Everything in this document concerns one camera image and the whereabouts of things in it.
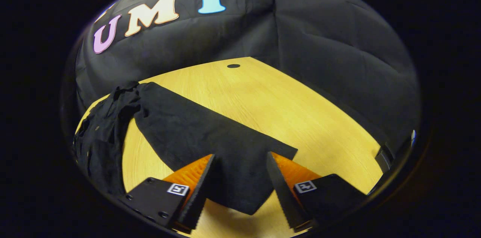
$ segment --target blue letter i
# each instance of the blue letter i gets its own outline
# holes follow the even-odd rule
[[[202,0],[202,8],[198,12],[200,14],[212,14],[224,10],[225,7],[220,4],[220,0]]]

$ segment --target crumpled black cloth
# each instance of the crumpled black cloth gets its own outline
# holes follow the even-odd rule
[[[267,152],[289,159],[297,152],[156,83],[131,82],[98,103],[74,136],[79,167],[99,190],[116,196],[125,194],[122,148],[132,117],[174,171],[215,154],[218,162],[207,197],[246,214],[254,214],[273,190]]]

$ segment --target light wood tabletop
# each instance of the light wood tabletop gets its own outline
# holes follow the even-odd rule
[[[240,67],[227,67],[231,64]],[[204,63],[139,81],[147,82],[298,149],[294,162],[321,176],[336,173],[365,194],[383,174],[374,159],[380,146],[363,127],[307,86],[251,57]],[[95,101],[82,120],[107,96]],[[127,192],[148,177],[163,179],[173,173],[134,119],[127,129],[122,172]],[[288,238],[299,233],[289,228],[273,192],[254,215],[206,200],[197,228],[190,235],[181,234]]]

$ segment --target pink letter u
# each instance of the pink letter u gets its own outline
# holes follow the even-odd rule
[[[113,38],[115,37],[115,30],[117,29],[117,21],[122,15],[118,15],[114,17],[112,20],[110,20],[109,25],[110,25],[110,31],[109,31],[109,37],[105,42],[102,43],[101,38],[102,38],[102,31],[105,29],[105,26],[102,26],[98,31],[95,32],[93,35],[93,51],[97,54],[102,53],[104,50],[106,50],[110,44],[113,42]]]

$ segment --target black t-shirt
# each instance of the black t-shirt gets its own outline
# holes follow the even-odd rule
[[[99,190],[125,194],[122,147],[132,117],[160,159],[176,171],[208,154],[218,162],[208,199],[254,214],[273,187],[266,156],[292,159],[297,149],[190,101],[153,82],[117,87],[74,136],[79,166]]]

